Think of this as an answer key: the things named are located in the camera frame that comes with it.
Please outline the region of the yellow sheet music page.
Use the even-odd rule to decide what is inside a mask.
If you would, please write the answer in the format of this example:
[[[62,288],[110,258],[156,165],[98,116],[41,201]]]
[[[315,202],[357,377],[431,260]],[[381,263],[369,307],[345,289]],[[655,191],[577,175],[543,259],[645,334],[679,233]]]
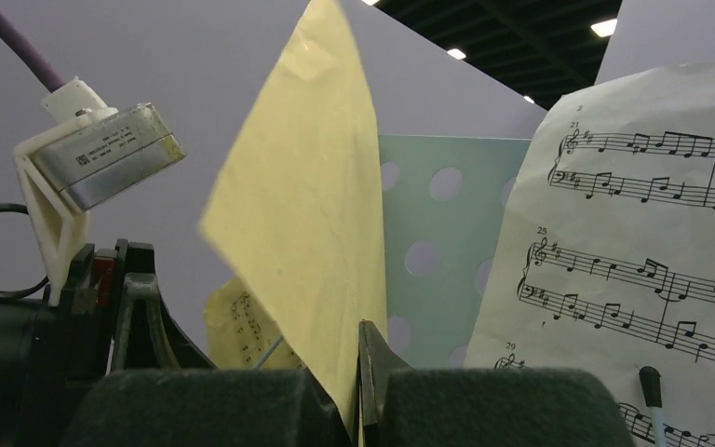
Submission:
[[[336,1],[306,6],[199,229],[357,435],[358,325],[386,324],[376,114]]]

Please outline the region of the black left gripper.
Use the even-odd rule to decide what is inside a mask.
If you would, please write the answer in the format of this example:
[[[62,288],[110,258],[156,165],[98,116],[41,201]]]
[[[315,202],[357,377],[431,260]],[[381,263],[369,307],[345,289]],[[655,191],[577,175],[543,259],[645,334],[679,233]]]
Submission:
[[[86,245],[60,300],[47,280],[0,291],[0,446],[58,445],[86,394],[111,372],[213,369],[171,317],[151,245]]]

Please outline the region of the light blue music stand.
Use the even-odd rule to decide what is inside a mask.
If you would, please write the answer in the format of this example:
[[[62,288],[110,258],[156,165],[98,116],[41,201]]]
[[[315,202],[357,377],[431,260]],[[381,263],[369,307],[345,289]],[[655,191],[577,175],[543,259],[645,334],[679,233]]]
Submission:
[[[412,368],[466,369],[468,335],[527,148],[525,140],[380,138],[386,324],[373,323]],[[507,351],[485,369],[505,368],[530,367]],[[358,356],[357,392],[356,428],[365,445]],[[649,414],[616,404],[633,445],[654,445]]]

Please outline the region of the white sheet music page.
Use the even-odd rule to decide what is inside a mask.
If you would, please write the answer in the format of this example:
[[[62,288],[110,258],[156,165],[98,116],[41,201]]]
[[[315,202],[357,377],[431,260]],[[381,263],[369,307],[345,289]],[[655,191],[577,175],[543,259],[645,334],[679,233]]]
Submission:
[[[640,445],[715,446],[715,62],[562,97],[507,200],[468,367],[597,376]]]

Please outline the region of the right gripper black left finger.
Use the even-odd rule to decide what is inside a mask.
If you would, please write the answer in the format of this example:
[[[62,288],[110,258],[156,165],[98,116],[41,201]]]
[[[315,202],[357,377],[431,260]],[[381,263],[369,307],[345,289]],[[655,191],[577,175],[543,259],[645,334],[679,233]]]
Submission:
[[[63,446],[349,446],[307,370],[143,370],[101,380]]]

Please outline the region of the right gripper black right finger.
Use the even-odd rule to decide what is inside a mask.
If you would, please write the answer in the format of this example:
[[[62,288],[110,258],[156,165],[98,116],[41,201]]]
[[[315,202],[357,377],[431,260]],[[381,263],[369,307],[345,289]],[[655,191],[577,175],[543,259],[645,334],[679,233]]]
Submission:
[[[367,446],[631,446],[606,386],[573,369],[414,369],[358,326]]]

